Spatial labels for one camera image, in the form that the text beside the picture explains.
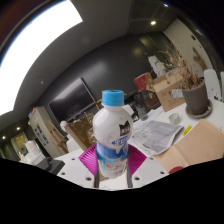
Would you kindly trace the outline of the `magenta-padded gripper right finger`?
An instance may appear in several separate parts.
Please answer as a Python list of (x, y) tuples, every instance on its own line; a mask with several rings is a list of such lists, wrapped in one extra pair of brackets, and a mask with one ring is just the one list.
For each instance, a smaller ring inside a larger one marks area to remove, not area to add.
[(167, 175), (155, 157), (147, 157), (134, 146), (129, 146), (127, 160), (127, 186), (140, 188)]

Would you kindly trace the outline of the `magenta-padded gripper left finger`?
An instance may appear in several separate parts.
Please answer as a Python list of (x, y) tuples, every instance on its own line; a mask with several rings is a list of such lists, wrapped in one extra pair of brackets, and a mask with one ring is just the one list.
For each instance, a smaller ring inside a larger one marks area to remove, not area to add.
[(64, 156), (58, 157), (64, 166), (58, 176), (84, 188), (99, 187), (99, 172), (95, 147), (86, 151), (78, 149)]

